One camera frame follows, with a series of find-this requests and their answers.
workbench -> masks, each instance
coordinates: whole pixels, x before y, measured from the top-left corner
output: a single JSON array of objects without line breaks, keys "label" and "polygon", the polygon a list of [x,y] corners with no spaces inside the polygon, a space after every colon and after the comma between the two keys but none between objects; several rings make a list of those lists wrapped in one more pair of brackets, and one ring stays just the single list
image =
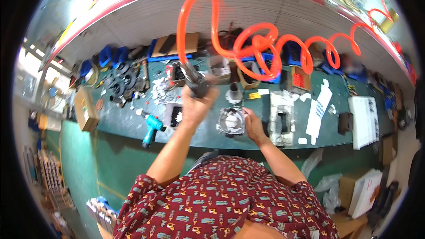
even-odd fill
[{"label": "workbench", "polygon": [[[193,64],[197,64],[199,67],[199,71],[206,71],[208,69],[205,59],[203,60],[203,63],[199,62],[199,58],[197,61],[189,61]],[[282,70],[283,74],[285,74],[285,72],[290,70],[290,67],[283,66]],[[100,111],[98,111],[100,116],[100,121],[97,125],[98,130],[115,135],[142,140],[146,134],[147,126],[145,123],[145,119],[142,116],[135,114],[136,109],[143,108],[146,112],[150,113],[153,116],[158,116],[158,119],[163,120],[165,105],[155,105],[153,102],[154,100],[152,99],[150,99],[149,104],[146,104],[146,99],[149,99],[151,97],[151,90],[153,86],[152,81],[161,77],[167,77],[167,74],[165,72],[165,65],[161,62],[150,62],[148,63],[148,73],[149,80],[151,82],[151,88],[146,92],[146,98],[138,98],[134,100],[134,110],[130,110],[130,102],[127,102],[124,108],[119,108],[116,106],[115,103],[110,102],[109,95],[111,93],[107,90],[106,94],[103,97],[104,106]],[[321,91],[323,78],[329,81],[329,88],[333,93],[329,105],[334,104],[337,113],[347,112],[347,98],[349,95],[347,88],[343,82],[343,78],[340,75],[328,75],[324,72],[313,71],[313,73],[311,74],[311,98],[315,100],[317,99]],[[356,92],[359,96],[375,97],[378,109],[380,134],[382,136],[392,133],[393,123],[389,119],[388,114],[385,110],[382,94],[375,88],[370,88],[369,85],[359,83],[353,79],[348,79],[348,84],[355,85]],[[229,84],[222,84],[218,85],[217,87],[220,90],[220,95],[212,109],[207,114],[205,120],[197,128],[192,138],[192,141],[190,142],[190,145],[204,148],[258,150],[258,147],[254,144],[252,140],[248,138],[246,134],[242,136],[228,138],[225,137],[223,134],[218,133],[218,130],[216,129],[216,124],[218,122],[220,109],[223,107],[231,107],[232,104],[227,102],[225,99],[225,93],[229,89]],[[178,95],[181,87],[177,89],[178,92],[176,92],[176,95]],[[263,82],[260,83],[258,89],[269,89],[270,91],[281,90],[280,85],[278,84],[269,84]],[[99,99],[101,90],[102,88],[91,89],[94,102]],[[257,92],[257,89],[247,90],[244,92],[243,98],[248,98],[249,93],[255,92]],[[181,98],[177,98],[176,96],[175,100],[173,101],[181,103]],[[347,132],[345,133],[345,135],[338,134],[338,114],[330,114],[326,111],[322,119],[321,129],[319,137],[316,140],[316,145],[311,145],[311,136],[305,133],[310,111],[310,104],[310,99],[305,100],[305,102],[302,102],[300,99],[295,101],[295,132],[293,140],[294,145],[285,148],[317,148],[352,143],[353,138],[351,132]],[[262,97],[258,99],[244,100],[244,106],[252,109],[254,113],[262,119],[263,122],[268,122],[270,111],[269,95],[262,95]],[[173,132],[174,129],[171,127],[168,127],[164,132],[158,131],[156,134],[155,142],[168,142],[170,137],[173,135]],[[298,144],[299,137],[307,138],[307,144]]]}]

white paper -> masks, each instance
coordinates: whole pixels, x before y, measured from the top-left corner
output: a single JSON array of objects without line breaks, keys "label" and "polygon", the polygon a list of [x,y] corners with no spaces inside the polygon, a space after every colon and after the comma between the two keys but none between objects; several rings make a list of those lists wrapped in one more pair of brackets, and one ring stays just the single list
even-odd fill
[{"label": "white paper", "polygon": [[259,95],[270,94],[269,89],[257,89]]},{"label": "white paper", "polygon": [[304,93],[303,95],[300,96],[301,101],[305,102],[306,99],[311,99],[310,93]]},{"label": "white paper", "polygon": [[331,100],[331,90],[322,85],[322,91],[317,98],[317,101],[311,100],[309,120],[307,123],[307,129],[305,133],[311,135],[311,137],[319,137],[320,126],[322,124],[322,118],[325,114],[325,110],[328,108],[329,101]]},{"label": "white paper", "polygon": [[299,137],[298,138],[298,144],[307,144],[307,139],[305,137]]},{"label": "white paper", "polygon": [[296,101],[296,100],[298,100],[298,98],[300,98],[300,95],[294,93],[294,94],[291,95],[291,98],[292,98],[293,101]]},{"label": "white paper", "polygon": [[323,79],[323,84],[329,88],[329,81],[327,79]]},{"label": "white paper", "polygon": [[312,137],[319,136],[320,125],[322,122],[322,119],[316,114],[316,105],[317,102],[312,99],[307,129],[305,130],[305,133],[311,135]]},{"label": "white paper", "polygon": [[336,114],[337,110],[335,109],[335,105],[331,104],[331,106],[329,106],[329,110],[328,110],[329,114]]}]

green floor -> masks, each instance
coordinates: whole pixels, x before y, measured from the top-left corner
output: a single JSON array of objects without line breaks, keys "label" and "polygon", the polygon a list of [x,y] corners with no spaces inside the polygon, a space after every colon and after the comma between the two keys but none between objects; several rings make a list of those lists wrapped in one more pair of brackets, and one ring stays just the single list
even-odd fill
[{"label": "green floor", "polygon": [[[62,215],[79,239],[101,238],[95,221],[88,214],[86,201],[101,195],[114,209],[120,209],[135,177],[146,173],[163,146],[154,143],[146,150],[139,140],[100,131],[81,132],[77,123],[69,121],[62,123],[61,133],[47,132],[47,145],[48,150],[61,160],[65,184],[77,207],[77,210],[63,211]],[[187,172],[205,151],[209,149],[191,148],[183,172]],[[312,151],[284,152],[301,168]],[[259,151],[246,151],[245,156],[258,162],[265,161]],[[377,156],[369,146],[358,151],[353,151],[351,145],[327,147],[323,160],[313,169],[308,180],[315,187],[323,176],[348,173],[356,168],[373,168],[377,163]]]}]

pegboard wall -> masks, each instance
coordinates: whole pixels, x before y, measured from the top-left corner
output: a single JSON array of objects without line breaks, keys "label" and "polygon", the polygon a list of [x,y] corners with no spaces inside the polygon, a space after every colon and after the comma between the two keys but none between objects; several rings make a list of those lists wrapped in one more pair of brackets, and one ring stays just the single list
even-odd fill
[{"label": "pegboard wall", "polygon": [[29,24],[26,38],[30,43],[53,40],[75,18],[84,13],[91,0],[42,0]]},{"label": "pegboard wall", "polygon": [[[176,32],[184,0],[138,0],[99,20],[72,40],[59,55],[75,63],[90,58],[107,44],[114,47],[150,45],[152,39]],[[341,32],[349,34],[353,23],[344,16],[310,0],[223,0],[219,30],[247,28],[255,23],[274,24],[279,35],[294,34],[301,40],[319,35],[329,38]],[[198,0],[190,13],[187,32],[199,32],[210,38],[211,2]],[[388,80],[400,82],[401,69],[388,52],[368,33],[356,30],[355,40],[362,52],[364,65],[381,72]],[[347,40],[337,40],[338,52],[352,53]],[[401,86],[410,83],[405,77]]]}]

clear plastic wrap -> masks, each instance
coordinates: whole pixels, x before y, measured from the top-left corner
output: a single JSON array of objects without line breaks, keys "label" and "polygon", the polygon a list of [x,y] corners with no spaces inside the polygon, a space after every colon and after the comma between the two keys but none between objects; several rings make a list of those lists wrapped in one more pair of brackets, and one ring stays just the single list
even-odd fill
[{"label": "clear plastic wrap", "polygon": [[335,214],[335,208],[341,206],[341,200],[338,198],[340,185],[338,182],[332,186],[323,196],[323,206],[328,214]]},{"label": "clear plastic wrap", "polygon": [[340,178],[342,176],[343,176],[342,173],[324,176],[320,180],[320,182],[317,184],[317,186],[315,188],[315,192],[324,192],[324,191],[331,189],[331,187],[338,185],[338,181],[340,180]]},{"label": "clear plastic wrap", "polygon": [[310,156],[305,160],[303,166],[301,167],[301,172],[305,176],[305,179],[309,179],[311,171],[317,166],[317,164],[322,160],[323,157],[323,148],[318,148],[313,151]]}]

